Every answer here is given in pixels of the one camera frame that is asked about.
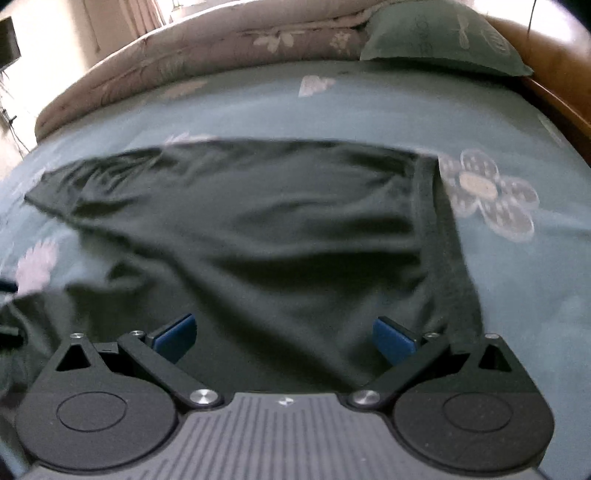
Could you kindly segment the dark green trousers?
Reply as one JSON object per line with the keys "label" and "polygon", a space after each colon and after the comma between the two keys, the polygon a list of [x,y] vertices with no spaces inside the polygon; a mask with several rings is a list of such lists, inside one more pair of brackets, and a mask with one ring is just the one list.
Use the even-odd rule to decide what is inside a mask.
{"label": "dark green trousers", "polygon": [[1,309],[24,339],[1,391],[29,387],[73,332],[106,342],[185,314],[188,374],[221,392],[356,390],[387,369],[372,325],[483,332],[454,215],[431,155],[334,141],[226,139],[80,160],[28,203],[93,246],[107,272]]}

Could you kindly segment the green floral bed sheet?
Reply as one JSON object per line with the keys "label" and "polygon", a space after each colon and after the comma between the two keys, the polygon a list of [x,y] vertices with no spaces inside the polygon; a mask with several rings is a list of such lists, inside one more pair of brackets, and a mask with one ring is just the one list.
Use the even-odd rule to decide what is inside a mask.
{"label": "green floral bed sheet", "polygon": [[[385,415],[349,407],[346,397],[357,389],[221,392],[204,384],[221,393],[221,406],[182,414],[168,441],[143,459],[114,470],[56,470],[25,451],[16,416],[63,341],[83,333],[73,332],[29,387],[1,391],[1,409],[13,416],[1,425],[10,475],[589,477],[590,169],[534,106],[500,85],[384,62],[297,62],[179,81],[102,107],[40,142],[3,181],[1,275],[18,291],[2,297],[1,309],[18,297],[105,274],[116,256],[112,246],[87,244],[65,221],[28,203],[44,174],[80,160],[226,139],[352,142],[438,159],[480,303],[481,335],[503,338],[553,413],[554,433],[540,465],[440,470],[410,454]],[[85,335],[104,344],[123,334],[106,342]],[[196,345],[176,364],[186,374],[183,361]]]}

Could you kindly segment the pink window curtain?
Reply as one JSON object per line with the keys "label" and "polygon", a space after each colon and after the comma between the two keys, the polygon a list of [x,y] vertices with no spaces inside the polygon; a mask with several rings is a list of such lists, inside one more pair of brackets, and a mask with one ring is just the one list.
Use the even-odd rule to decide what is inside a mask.
{"label": "pink window curtain", "polygon": [[119,6],[134,38],[161,28],[171,21],[170,1],[119,0]]}

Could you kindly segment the wooden headboard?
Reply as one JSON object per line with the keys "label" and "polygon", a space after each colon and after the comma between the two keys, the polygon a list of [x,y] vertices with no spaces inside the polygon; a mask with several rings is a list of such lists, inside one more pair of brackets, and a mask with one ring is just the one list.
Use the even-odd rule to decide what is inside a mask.
{"label": "wooden headboard", "polygon": [[590,161],[590,31],[560,7],[548,20],[536,6],[526,25],[490,16],[490,23],[533,70],[524,97],[557,126],[585,162]]}

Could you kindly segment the green patterned pillow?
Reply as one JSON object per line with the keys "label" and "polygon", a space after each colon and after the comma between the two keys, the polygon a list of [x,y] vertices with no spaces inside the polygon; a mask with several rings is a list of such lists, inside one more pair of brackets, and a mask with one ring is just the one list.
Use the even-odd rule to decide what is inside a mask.
{"label": "green patterned pillow", "polygon": [[472,71],[529,77],[533,70],[486,18],[457,1],[408,1],[378,10],[360,59],[420,60]]}

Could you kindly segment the folded pink floral quilt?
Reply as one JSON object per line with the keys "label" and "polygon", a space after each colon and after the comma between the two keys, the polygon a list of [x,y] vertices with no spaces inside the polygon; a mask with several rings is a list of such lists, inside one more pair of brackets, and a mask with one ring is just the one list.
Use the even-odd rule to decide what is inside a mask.
{"label": "folded pink floral quilt", "polygon": [[170,83],[298,60],[359,59],[383,1],[231,1],[153,30],[94,65],[39,114],[35,137]]}

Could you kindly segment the wall mounted television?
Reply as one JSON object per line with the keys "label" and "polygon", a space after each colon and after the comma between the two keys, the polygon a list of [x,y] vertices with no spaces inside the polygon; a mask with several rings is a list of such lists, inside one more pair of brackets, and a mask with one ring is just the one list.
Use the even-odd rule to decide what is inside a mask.
{"label": "wall mounted television", "polygon": [[14,64],[21,57],[16,32],[11,17],[0,21],[0,71]]}

